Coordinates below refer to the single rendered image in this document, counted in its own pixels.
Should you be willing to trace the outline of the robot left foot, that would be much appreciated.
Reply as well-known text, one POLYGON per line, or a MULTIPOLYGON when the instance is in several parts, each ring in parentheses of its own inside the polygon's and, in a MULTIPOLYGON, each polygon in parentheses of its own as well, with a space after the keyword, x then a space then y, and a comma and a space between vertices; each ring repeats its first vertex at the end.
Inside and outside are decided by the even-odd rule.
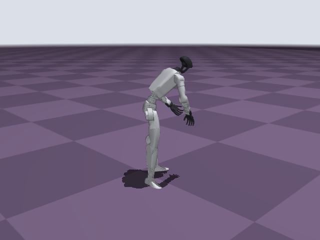
POLYGON ((158 171, 168 171, 169 168, 166 168, 166 167, 162 167, 162 166, 159 166, 155 168, 155 171, 154 172, 158 172, 158 171))

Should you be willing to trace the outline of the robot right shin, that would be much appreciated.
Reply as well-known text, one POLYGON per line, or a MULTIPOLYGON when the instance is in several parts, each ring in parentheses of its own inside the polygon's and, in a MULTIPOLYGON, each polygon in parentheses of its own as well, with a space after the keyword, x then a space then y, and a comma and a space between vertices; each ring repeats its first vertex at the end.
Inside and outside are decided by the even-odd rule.
POLYGON ((148 181, 154 180, 155 168, 157 165, 157 157, 158 157, 158 150, 154 148, 154 151, 151 148, 151 145, 148 144, 146 146, 146 165, 148 169, 148 181))

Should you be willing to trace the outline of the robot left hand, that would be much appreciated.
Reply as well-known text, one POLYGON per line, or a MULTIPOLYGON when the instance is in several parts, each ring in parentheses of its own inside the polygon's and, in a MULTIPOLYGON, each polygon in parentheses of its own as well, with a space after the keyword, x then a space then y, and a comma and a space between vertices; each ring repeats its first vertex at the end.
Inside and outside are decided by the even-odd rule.
POLYGON ((171 102, 170 105, 168 105, 167 103, 165 103, 166 106, 170 107, 171 111, 174 112, 174 114, 176 114, 177 116, 181 115, 183 113, 184 110, 179 109, 178 107, 182 107, 180 105, 175 105, 171 102), (182 112, 181 112, 182 111, 182 112))

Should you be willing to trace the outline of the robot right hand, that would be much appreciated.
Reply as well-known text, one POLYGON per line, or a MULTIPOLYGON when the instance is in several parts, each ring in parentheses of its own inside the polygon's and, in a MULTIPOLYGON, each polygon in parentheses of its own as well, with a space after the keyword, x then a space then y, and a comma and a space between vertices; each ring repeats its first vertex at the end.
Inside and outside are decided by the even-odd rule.
POLYGON ((194 125, 194 123, 195 123, 195 121, 194 121, 194 117, 192 116, 192 112, 191 112, 191 110, 189 111, 189 115, 185 115, 185 117, 184 117, 184 121, 185 121, 185 119, 187 118, 187 123, 186 123, 186 125, 188 124, 188 122, 189 122, 189 124, 188 124, 188 126, 190 125, 190 123, 191 123, 191 125, 190 126, 193 126, 194 125), (192 125, 192 123, 193 123, 193 125, 192 125))

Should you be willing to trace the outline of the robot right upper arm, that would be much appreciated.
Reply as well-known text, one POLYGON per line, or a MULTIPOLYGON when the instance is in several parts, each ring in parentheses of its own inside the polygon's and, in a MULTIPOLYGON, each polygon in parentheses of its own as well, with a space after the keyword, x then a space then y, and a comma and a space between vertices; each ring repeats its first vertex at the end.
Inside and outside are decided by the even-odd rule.
POLYGON ((185 78, 180 74, 174 74, 174 82, 177 85, 178 92, 179 92, 179 102, 181 104, 187 103, 186 99, 186 89, 185 89, 185 78))

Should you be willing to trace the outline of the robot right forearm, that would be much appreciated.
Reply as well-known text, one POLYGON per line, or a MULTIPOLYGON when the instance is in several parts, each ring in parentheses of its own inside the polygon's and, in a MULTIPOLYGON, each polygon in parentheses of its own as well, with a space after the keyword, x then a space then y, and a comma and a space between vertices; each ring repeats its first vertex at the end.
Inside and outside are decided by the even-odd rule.
POLYGON ((187 98, 187 96, 185 96, 186 97, 186 103, 182 103, 182 107, 183 107, 183 110, 184 110, 184 112, 185 112, 185 114, 186 115, 190 115, 189 113, 190 113, 190 111, 191 111, 191 108, 190 108, 190 106, 189 106, 189 101, 188 101, 188 98, 187 98))

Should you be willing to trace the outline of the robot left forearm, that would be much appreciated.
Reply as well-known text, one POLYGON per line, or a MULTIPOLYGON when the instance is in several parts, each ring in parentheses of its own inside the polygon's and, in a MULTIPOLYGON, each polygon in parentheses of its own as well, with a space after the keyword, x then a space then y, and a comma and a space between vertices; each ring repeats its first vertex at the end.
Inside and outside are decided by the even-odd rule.
POLYGON ((162 103, 167 103, 168 105, 170 105, 171 104, 171 101, 167 98, 167 97, 165 97, 165 96, 163 96, 162 98, 160 98, 160 100, 161 100, 161 102, 162 103))

